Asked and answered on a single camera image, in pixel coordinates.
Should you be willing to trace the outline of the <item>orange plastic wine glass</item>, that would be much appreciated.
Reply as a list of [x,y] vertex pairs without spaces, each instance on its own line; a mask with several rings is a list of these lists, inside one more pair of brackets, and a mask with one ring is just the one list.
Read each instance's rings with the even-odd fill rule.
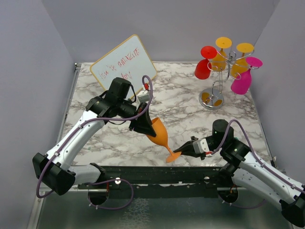
[[175,161],[181,155],[181,152],[174,153],[169,148],[168,133],[167,133],[167,130],[166,130],[164,124],[162,123],[161,119],[158,118],[158,117],[153,119],[152,120],[152,127],[153,127],[153,130],[156,133],[156,137],[152,137],[150,135],[147,135],[148,139],[156,145],[165,147],[169,151],[170,155],[167,157],[166,163],[170,163],[170,162]]

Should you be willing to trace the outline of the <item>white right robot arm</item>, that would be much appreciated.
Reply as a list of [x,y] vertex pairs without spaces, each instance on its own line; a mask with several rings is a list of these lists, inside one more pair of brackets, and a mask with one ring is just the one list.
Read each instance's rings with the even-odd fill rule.
[[234,120],[217,119],[212,125],[212,134],[204,138],[192,137],[176,152],[182,155],[205,159],[219,152],[227,162],[219,172],[219,181],[229,187],[235,184],[244,187],[273,204],[283,217],[293,225],[305,226],[305,186],[272,165],[253,150],[250,143],[244,144],[234,136],[231,127]]

